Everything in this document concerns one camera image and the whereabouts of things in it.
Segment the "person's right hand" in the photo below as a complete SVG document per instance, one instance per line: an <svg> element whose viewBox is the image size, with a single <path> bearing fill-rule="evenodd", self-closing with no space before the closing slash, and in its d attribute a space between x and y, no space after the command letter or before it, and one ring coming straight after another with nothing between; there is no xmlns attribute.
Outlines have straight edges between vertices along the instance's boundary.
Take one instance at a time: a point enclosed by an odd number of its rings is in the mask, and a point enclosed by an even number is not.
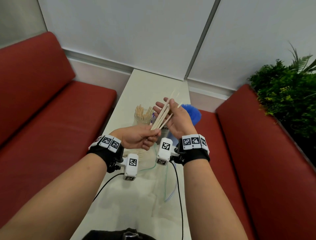
<svg viewBox="0 0 316 240"><path fill-rule="evenodd" d="M164 104L160 102L156 102L156 105L159 107L153 107L155 111L155 116L158 117L158 114L161 112ZM191 118L188 112L183 108L179 107L178 104L174 101L174 99L170 99L169 101L170 110L173 113L171 119L167 122L167 127L170 132L177 138L182 138L184 135L197 134L195 130Z"/></svg>

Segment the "red backrest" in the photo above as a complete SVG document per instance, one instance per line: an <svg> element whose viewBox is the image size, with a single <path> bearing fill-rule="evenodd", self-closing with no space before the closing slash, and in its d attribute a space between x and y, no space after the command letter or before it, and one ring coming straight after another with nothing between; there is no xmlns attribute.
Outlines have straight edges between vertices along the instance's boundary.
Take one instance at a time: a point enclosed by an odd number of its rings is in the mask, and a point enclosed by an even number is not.
<svg viewBox="0 0 316 240"><path fill-rule="evenodd" d="M316 239L316 174L242 86L217 108L260 240Z"/></svg>
<svg viewBox="0 0 316 240"><path fill-rule="evenodd" d="M51 32L0 49L0 145L74 77Z"/></svg>

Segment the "tabletop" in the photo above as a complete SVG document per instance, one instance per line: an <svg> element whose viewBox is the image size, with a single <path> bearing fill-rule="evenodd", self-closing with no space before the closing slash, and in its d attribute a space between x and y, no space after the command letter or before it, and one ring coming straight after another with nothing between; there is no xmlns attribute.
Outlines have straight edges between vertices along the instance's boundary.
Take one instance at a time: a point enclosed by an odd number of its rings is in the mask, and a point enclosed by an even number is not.
<svg viewBox="0 0 316 240"><path fill-rule="evenodd" d="M190 104L186 81L134 69L103 134L109 134L117 128L132 126L137 105L141 104L144 108L155 106L157 101L163 102L164 97L169 97L173 90L178 103ZM164 198L165 180L167 197L175 187L175 171L170 163L168 169L166 166L155 165L158 147L155 145L147 152L125 150L124 154L133 151L139 153L136 179L128 182L119 175L111 180L93 202L71 240L81 240L90 230L115 231L126 228L137 229L138 232L148 234L157 240L181 239L178 190L169 201L165 202ZM117 173L119 171L107 173L100 188ZM181 165L177 165L177 173L184 216L184 239L191 239Z"/></svg>

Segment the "blue bristles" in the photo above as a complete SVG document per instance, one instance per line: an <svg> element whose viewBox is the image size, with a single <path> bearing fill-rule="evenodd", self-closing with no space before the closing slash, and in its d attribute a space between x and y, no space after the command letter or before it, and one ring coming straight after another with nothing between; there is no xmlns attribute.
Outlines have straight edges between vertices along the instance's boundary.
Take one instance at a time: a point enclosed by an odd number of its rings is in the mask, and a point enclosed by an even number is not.
<svg viewBox="0 0 316 240"><path fill-rule="evenodd" d="M191 106L190 104L182 104L181 107L188 112L194 126L201 120L202 114L197 108Z"/></svg>

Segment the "red leather sofa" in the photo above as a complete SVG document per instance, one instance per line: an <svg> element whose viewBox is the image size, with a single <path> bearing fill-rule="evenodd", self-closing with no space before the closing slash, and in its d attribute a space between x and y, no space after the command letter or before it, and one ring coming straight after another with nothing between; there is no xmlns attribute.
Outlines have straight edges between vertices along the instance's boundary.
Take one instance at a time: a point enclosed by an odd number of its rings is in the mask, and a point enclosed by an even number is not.
<svg viewBox="0 0 316 240"><path fill-rule="evenodd" d="M316 239L316 173L249 85L196 125L248 239Z"/></svg>
<svg viewBox="0 0 316 240"><path fill-rule="evenodd" d="M74 77L50 32L0 49L0 227L80 160L105 123L116 92Z"/></svg>

